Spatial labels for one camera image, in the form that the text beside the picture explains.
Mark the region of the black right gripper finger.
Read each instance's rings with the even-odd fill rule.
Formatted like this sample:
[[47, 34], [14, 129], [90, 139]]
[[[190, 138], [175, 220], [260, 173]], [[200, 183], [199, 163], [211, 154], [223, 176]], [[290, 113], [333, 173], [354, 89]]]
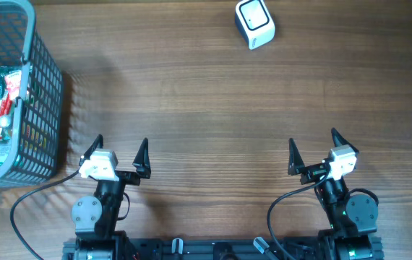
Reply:
[[335, 147], [341, 147], [343, 145], [348, 145], [356, 154], [359, 153], [359, 150], [353, 146], [348, 140], [346, 140], [336, 128], [331, 129], [332, 140]]
[[293, 138], [288, 140], [289, 158], [288, 158], [288, 174], [290, 176], [300, 174], [300, 169], [305, 167], [304, 161], [299, 153], [296, 143]]

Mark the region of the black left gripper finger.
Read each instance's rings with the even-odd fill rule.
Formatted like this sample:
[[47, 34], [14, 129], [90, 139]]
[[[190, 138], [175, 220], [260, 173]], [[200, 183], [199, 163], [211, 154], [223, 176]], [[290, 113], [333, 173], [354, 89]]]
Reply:
[[138, 152], [133, 160], [133, 166], [136, 169], [136, 173], [140, 178], [150, 179], [151, 166], [149, 158], [149, 141], [148, 138], [144, 138], [138, 149]]
[[101, 134], [97, 135], [94, 142], [86, 150], [86, 152], [80, 157], [80, 166], [84, 164], [84, 161], [89, 160], [91, 154], [96, 151], [96, 149], [101, 149], [103, 147], [103, 136]]

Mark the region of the red toothpaste tube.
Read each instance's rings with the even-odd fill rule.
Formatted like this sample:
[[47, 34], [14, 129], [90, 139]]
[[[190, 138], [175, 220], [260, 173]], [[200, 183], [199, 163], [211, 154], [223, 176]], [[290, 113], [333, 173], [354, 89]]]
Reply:
[[14, 101], [19, 96], [22, 72], [14, 70], [0, 79], [3, 87], [0, 104], [0, 141], [9, 139], [11, 134], [8, 131], [13, 126], [12, 110]]

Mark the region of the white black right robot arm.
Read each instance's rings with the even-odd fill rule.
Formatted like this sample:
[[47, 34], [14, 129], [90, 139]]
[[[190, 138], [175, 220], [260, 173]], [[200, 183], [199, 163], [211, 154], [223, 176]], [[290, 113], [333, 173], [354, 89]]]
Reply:
[[349, 189], [344, 176], [356, 168], [359, 150], [336, 129], [327, 158], [305, 165], [296, 143], [289, 139], [288, 174], [302, 184], [317, 183], [314, 192], [330, 228], [312, 237], [286, 237], [282, 246], [295, 259], [379, 260], [385, 257], [377, 231], [379, 199], [365, 188]]

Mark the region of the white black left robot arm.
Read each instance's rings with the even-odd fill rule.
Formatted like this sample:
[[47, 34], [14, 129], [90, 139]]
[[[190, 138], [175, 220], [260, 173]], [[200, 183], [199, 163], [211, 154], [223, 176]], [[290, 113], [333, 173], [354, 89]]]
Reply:
[[78, 173], [92, 178], [97, 186], [92, 196], [78, 199], [71, 210], [76, 240], [63, 248], [63, 259], [139, 259], [140, 254], [124, 231], [116, 230], [121, 203], [129, 198], [127, 185], [138, 186], [151, 175], [149, 141], [142, 140], [133, 160], [134, 171], [118, 170], [115, 152], [103, 147], [98, 135], [81, 156]]

